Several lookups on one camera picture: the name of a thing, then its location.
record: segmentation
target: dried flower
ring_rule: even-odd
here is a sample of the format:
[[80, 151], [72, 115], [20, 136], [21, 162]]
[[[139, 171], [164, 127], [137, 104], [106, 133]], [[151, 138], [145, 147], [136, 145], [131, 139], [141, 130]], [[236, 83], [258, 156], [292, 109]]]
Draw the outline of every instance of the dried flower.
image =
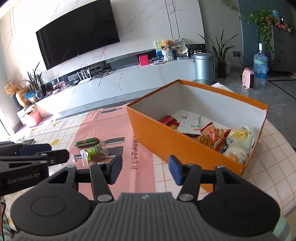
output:
[[10, 96], [15, 95], [15, 93], [19, 90], [20, 88], [16, 85], [14, 80], [10, 80], [7, 85], [4, 86], [4, 90], [6, 93]]

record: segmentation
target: black plant pot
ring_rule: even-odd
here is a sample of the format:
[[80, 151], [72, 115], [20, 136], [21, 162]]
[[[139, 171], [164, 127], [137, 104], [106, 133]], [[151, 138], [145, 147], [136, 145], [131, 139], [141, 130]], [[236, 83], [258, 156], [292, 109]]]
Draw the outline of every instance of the black plant pot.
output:
[[226, 63], [218, 63], [218, 78], [226, 79]]
[[13, 102], [15, 103], [15, 106], [17, 107], [17, 109], [21, 110], [23, 107], [17, 101], [17, 98], [16, 98], [15, 94], [12, 96], [12, 99], [13, 99]]

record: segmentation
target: open cardboard box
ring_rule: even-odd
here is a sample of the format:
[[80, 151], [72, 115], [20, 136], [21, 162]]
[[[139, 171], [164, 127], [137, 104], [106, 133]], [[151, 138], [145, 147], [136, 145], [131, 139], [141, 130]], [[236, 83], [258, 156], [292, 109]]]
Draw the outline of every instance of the open cardboard box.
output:
[[[255, 144], [247, 162], [235, 162], [159, 122], [168, 115], [180, 122], [185, 110], [201, 116], [200, 128], [211, 121], [224, 129], [249, 126]], [[163, 161], [175, 155], [183, 164], [195, 163], [207, 170], [223, 165], [242, 175], [261, 135], [268, 106], [227, 90], [176, 80], [128, 104], [127, 112], [137, 140]]]

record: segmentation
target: black tv screen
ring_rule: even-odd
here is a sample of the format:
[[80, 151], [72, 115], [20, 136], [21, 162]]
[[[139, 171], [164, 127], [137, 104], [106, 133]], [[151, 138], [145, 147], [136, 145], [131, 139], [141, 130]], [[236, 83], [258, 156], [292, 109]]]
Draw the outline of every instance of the black tv screen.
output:
[[120, 42], [110, 0], [96, 0], [36, 32], [47, 69], [80, 54]]

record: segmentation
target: trash can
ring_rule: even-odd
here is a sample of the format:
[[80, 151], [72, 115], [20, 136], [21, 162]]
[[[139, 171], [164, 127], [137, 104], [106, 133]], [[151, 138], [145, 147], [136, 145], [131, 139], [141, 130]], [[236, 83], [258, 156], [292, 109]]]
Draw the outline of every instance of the trash can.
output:
[[215, 58], [211, 53], [196, 53], [193, 56], [196, 80], [215, 81]]

